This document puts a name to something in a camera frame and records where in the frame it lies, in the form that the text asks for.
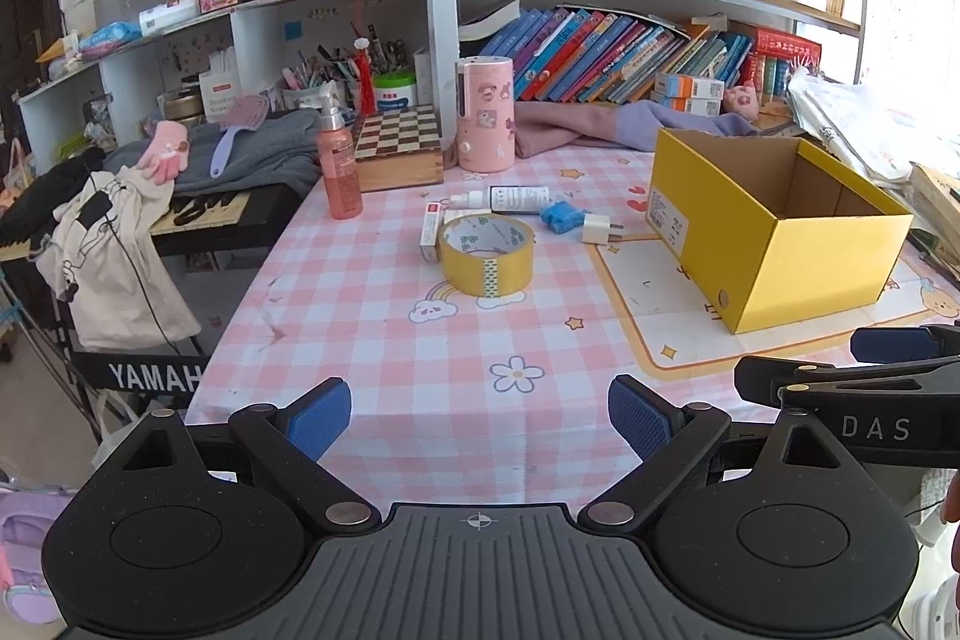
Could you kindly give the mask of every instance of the white power adapter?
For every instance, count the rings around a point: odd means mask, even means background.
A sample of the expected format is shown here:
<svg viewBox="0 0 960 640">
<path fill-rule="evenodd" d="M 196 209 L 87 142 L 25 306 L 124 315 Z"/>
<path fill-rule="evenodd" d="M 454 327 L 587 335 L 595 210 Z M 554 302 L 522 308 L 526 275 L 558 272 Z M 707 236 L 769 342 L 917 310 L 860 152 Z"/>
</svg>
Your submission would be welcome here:
<svg viewBox="0 0 960 640">
<path fill-rule="evenodd" d="M 586 244 L 610 244 L 611 238 L 622 239 L 623 226 L 617 223 L 610 223 L 606 215 L 594 215 L 587 213 L 584 215 L 584 233 L 580 236 L 580 242 Z"/>
</svg>

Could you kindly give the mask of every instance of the flower print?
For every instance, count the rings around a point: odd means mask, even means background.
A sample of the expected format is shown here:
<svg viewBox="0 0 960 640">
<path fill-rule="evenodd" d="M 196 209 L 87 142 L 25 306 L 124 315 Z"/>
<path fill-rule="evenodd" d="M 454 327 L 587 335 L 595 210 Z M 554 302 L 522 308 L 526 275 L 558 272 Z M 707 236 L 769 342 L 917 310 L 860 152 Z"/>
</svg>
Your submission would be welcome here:
<svg viewBox="0 0 960 640">
<path fill-rule="evenodd" d="M 496 376 L 493 390 L 499 393 L 506 393 L 510 389 L 530 393 L 534 389 L 534 381 L 544 376 L 544 370 L 538 366 L 528 366 L 520 356 L 511 356 L 506 363 L 495 363 L 490 367 L 490 372 Z"/>
</svg>

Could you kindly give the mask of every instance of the red tassel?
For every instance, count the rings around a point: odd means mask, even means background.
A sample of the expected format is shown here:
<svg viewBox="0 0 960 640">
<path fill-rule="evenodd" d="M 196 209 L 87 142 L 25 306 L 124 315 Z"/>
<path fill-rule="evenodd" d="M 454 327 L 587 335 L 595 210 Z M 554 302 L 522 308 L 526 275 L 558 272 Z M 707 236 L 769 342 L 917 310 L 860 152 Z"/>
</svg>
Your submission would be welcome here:
<svg viewBox="0 0 960 640">
<path fill-rule="evenodd" d="M 368 118 L 376 114 L 376 98 L 373 95 L 373 71 L 370 68 L 370 57 L 367 54 L 367 47 L 370 42 L 367 39 L 357 39 L 353 46 L 357 48 L 357 54 L 353 60 L 356 63 L 357 71 L 360 73 L 358 82 L 360 83 L 360 106 L 357 112 L 360 118 Z"/>
</svg>

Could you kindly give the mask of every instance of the pink glove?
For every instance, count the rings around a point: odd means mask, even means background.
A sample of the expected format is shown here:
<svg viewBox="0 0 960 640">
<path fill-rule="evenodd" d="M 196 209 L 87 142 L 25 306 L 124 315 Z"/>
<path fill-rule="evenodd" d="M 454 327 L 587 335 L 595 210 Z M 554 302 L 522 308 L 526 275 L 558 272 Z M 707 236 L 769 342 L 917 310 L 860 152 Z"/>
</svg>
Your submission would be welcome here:
<svg viewBox="0 0 960 640">
<path fill-rule="evenodd" d="M 144 151 L 136 167 L 144 170 L 157 185 L 163 185 L 186 169 L 190 143 L 186 140 L 186 128 L 174 121 L 160 121 L 154 140 Z"/>
</svg>

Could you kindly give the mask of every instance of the table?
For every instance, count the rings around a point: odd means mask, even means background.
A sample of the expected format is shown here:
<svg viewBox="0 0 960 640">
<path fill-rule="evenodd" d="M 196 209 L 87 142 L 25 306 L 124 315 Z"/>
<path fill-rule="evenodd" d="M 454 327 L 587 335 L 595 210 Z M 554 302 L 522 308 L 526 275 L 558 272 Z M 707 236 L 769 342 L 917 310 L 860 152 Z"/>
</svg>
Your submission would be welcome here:
<svg viewBox="0 0 960 640">
<path fill-rule="evenodd" d="M 227 326 L 187 422 L 222 422 L 254 402 L 283 407 L 339 376 L 352 422 L 322 464 L 381 510 L 566 501 L 575 511 L 638 463 L 608 423 L 616 374 L 677 405 L 703 400 L 769 421 L 774 410 L 733 390 L 740 355 L 851 363 L 857 326 L 960 316 L 952 289 L 906 248 L 872 308 L 730 335 L 645 223 L 652 161 L 567 146 L 501 175 L 451 170 L 440 186 L 365 194 L 363 215 L 347 221 L 329 217 L 318 186 Z M 536 231 L 530 287 L 467 297 L 421 258 L 424 204 L 496 184 L 549 186 L 632 240 L 588 247 L 579 230 L 557 236 L 525 215 Z"/>
</svg>

